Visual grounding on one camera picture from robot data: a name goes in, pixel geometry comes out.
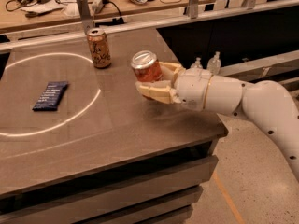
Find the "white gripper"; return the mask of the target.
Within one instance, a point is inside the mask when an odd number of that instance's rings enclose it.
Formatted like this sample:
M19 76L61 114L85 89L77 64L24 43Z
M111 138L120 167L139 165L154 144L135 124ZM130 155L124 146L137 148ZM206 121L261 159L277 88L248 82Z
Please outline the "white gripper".
M159 62L162 81L135 83L137 91L146 98L163 104L182 104L183 107L202 111L207 86L212 74L202 68L186 69L180 63Z

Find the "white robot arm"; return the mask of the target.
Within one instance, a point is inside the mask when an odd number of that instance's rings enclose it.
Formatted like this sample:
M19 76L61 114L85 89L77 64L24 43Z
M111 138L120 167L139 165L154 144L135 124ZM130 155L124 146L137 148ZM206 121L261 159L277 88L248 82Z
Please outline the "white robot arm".
M277 145L299 180L299 110L283 86L217 76L200 67L185 69L178 63L162 63L161 70L161 81L136 82L141 95L251 121Z

